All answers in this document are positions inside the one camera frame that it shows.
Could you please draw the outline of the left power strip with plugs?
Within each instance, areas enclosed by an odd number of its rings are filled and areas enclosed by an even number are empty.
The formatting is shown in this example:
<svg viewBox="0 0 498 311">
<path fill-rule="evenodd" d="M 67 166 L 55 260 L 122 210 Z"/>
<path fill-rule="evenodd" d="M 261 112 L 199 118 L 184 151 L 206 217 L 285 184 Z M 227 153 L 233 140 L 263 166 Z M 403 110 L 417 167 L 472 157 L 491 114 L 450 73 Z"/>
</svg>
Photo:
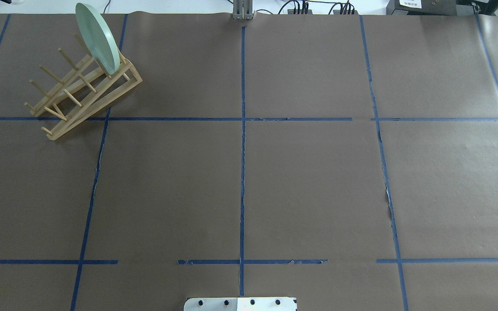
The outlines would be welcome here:
<svg viewBox="0 0 498 311">
<path fill-rule="evenodd" d="M 312 10 L 310 9 L 310 2 L 307 0 L 287 0 L 282 6 L 282 10 L 286 14 L 290 15 L 310 15 Z"/>
</svg>

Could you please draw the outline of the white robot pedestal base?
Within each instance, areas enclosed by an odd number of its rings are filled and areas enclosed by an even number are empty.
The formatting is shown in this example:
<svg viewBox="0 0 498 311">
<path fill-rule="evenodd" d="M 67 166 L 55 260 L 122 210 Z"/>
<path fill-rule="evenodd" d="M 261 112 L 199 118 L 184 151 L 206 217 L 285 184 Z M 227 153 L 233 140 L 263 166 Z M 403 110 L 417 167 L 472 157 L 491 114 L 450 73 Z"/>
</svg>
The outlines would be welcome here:
<svg viewBox="0 0 498 311">
<path fill-rule="evenodd" d="M 292 297 L 189 298 L 184 311 L 297 311 Z"/>
</svg>

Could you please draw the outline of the wooden dish rack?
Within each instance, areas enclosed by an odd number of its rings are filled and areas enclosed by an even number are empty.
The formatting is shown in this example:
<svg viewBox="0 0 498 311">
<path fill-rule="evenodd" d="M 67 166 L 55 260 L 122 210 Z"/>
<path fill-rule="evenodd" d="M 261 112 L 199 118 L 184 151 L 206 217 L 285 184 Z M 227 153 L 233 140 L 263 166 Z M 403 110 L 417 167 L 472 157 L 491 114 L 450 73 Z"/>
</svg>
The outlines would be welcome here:
<svg viewBox="0 0 498 311">
<path fill-rule="evenodd" d="M 29 81 L 43 95 L 35 105 L 27 102 L 24 104 L 30 114 L 34 117 L 51 114 L 59 120 L 52 129 L 42 127 L 50 140 L 61 138 L 97 112 L 111 106 L 119 97 L 143 81 L 133 63 L 121 52 L 118 54 L 118 71 L 109 73 L 104 69 L 102 61 L 91 55 L 83 39 L 77 34 L 75 38 L 86 55 L 74 63 L 62 48 L 58 49 L 71 66 L 71 71 L 67 75 L 58 77 L 47 67 L 40 65 L 41 70 L 57 81 L 51 90 L 44 90 L 33 79 Z"/>
</svg>

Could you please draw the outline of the power strip with plugs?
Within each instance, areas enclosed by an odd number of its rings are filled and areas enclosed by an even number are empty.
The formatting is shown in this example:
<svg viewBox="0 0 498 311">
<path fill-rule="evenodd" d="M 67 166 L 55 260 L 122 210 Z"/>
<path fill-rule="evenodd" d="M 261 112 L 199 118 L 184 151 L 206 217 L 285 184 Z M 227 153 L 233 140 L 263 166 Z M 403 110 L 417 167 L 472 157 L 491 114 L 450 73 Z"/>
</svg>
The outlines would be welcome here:
<svg viewBox="0 0 498 311">
<path fill-rule="evenodd" d="M 329 14 L 333 15 L 358 15 L 354 5 L 348 0 L 344 3 L 338 2 L 332 5 Z"/>
<path fill-rule="evenodd" d="M 286 14 L 290 15 L 310 15 L 312 10 L 310 9 L 310 2 L 307 0 L 287 0 L 282 6 L 282 10 Z"/>
</svg>

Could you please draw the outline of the grey aluminium frame post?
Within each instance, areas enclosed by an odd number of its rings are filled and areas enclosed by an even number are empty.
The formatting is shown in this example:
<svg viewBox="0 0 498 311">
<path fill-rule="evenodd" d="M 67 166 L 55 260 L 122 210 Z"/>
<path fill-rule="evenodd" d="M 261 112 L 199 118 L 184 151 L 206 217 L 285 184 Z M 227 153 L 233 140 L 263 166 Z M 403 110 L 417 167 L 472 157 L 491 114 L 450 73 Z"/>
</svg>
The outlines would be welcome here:
<svg viewBox="0 0 498 311">
<path fill-rule="evenodd" d="M 252 20 L 254 18 L 253 0 L 229 0 L 233 4 L 234 20 Z"/>
</svg>

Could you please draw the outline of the black equipment box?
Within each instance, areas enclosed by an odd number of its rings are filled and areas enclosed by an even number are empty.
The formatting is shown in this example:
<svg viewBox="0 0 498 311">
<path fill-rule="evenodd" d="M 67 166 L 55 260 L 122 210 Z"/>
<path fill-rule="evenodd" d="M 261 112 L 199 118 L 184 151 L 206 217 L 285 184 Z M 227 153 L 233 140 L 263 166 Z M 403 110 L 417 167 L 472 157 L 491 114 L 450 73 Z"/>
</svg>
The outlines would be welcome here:
<svg viewBox="0 0 498 311">
<path fill-rule="evenodd" d="M 455 0 L 390 0 L 386 15 L 456 16 Z"/>
</svg>

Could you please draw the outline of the light green plate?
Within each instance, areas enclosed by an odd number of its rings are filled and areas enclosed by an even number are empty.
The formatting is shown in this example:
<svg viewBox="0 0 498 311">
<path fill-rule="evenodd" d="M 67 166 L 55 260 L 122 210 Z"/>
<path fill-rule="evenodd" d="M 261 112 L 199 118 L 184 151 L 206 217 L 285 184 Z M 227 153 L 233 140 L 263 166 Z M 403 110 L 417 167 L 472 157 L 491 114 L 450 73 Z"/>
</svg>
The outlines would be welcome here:
<svg viewBox="0 0 498 311">
<path fill-rule="evenodd" d="M 119 49 L 107 22 L 93 6 L 75 5 L 75 15 L 81 37 L 89 53 L 98 60 L 108 75 L 119 70 Z"/>
</svg>

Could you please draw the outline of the right power strip with plugs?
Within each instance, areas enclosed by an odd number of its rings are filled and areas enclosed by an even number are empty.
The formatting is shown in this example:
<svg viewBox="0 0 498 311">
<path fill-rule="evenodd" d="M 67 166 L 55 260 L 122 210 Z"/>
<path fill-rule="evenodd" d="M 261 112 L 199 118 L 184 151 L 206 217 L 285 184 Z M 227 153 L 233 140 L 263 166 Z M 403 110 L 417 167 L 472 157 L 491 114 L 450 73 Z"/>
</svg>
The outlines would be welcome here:
<svg viewBox="0 0 498 311">
<path fill-rule="evenodd" d="M 344 3 L 338 2 L 332 5 L 329 14 L 333 15 L 358 15 L 354 5 L 348 0 Z"/>
</svg>

